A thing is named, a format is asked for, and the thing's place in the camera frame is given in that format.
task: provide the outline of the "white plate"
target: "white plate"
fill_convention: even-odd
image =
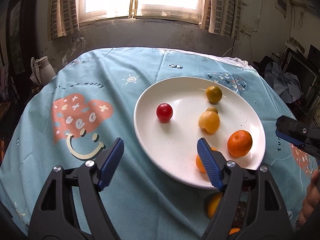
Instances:
[[[212,85],[220,87],[223,97],[215,105],[220,128],[208,135],[198,127],[198,119],[212,106],[205,96],[205,90]],[[173,109],[169,123],[160,123],[156,116],[161,103],[168,103]],[[196,167],[196,146],[201,137],[227,161],[234,160],[242,168],[252,170],[261,164],[266,148],[263,126],[253,108],[232,90],[201,78],[176,77],[153,84],[139,97],[133,122],[137,138],[150,160],[170,177],[198,188],[215,188],[208,176]],[[228,153],[227,141],[237,130],[248,131],[253,144],[246,156],[235,159]]]

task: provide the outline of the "checkered curtain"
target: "checkered curtain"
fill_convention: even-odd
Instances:
[[[48,40],[79,31],[76,0],[49,0]]]
[[[240,17],[241,0],[205,0],[201,29],[237,39]]]

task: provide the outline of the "person's finger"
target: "person's finger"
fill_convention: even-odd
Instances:
[[[306,219],[308,219],[308,217],[310,217],[310,215],[312,214],[313,210],[315,208],[313,206],[311,206],[308,202],[308,200],[305,198],[302,202],[302,212],[303,215]]]
[[[316,207],[320,200],[320,193],[315,184],[311,183],[311,185],[308,186],[307,200],[311,206]]]
[[[318,179],[319,176],[319,170],[316,169],[313,171],[312,175],[311,175],[311,182],[315,183]]]
[[[305,216],[303,215],[303,212],[301,210],[299,213],[299,224],[302,226],[306,221],[307,221],[307,219],[305,218]]]

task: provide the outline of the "silver bolt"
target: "silver bolt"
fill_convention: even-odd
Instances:
[[[55,171],[55,172],[58,172],[58,171],[61,171],[61,166],[54,166],[53,167],[53,171]]]
[[[268,171],[268,168],[266,166],[261,166],[260,167],[260,171],[262,172],[267,172]]]
[[[85,162],[85,166],[87,166],[87,167],[92,167],[93,165],[94,165],[94,161],[92,161],[92,160]]]
[[[236,166],[236,163],[234,161],[228,161],[227,166],[233,168],[234,166]]]

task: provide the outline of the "cherry tomato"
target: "cherry tomato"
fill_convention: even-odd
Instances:
[[[169,104],[160,104],[157,107],[156,114],[160,122],[166,123],[170,121],[173,115],[173,110]]]

